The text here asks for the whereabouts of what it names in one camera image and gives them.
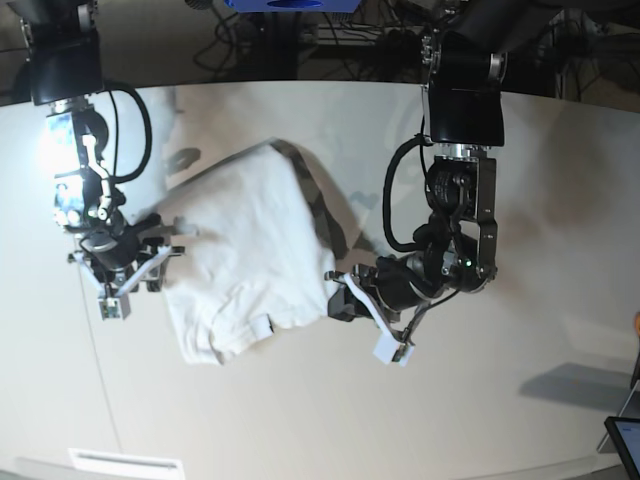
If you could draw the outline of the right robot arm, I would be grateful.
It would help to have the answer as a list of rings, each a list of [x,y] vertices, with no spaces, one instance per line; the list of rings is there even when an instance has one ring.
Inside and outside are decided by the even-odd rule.
[[[159,248],[157,241],[146,243],[141,236],[160,226],[160,216],[152,213],[130,224],[120,210],[126,197],[118,188],[137,179],[151,158],[148,109],[135,89],[103,76],[96,2],[11,1],[8,6],[21,22],[31,100],[50,109],[46,128],[58,163],[54,219],[78,239],[70,260],[88,268],[102,297],[115,297]],[[106,120],[89,101],[93,94],[115,91],[133,99],[143,124],[142,158],[126,175],[106,165],[104,150],[119,137],[109,133]]]

